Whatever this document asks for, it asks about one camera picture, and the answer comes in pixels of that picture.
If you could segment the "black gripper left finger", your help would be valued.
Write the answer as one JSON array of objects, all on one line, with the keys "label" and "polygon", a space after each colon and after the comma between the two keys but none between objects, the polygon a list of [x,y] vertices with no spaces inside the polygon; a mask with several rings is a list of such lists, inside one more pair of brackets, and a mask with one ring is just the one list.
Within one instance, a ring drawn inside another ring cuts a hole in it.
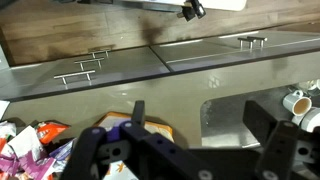
[{"label": "black gripper left finger", "polygon": [[59,180],[102,180],[107,169],[97,162],[97,153],[105,135],[101,127],[83,130]]}]

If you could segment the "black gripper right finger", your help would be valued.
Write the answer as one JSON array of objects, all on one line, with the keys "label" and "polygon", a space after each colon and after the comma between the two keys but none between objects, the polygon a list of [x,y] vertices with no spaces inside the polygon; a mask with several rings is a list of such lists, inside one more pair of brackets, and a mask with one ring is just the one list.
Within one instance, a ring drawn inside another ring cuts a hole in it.
[{"label": "black gripper right finger", "polygon": [[298,127],[279,121],[255,101],[245,103],[243,122],[263,150],[255,165],[260,180],[290,180]]}]

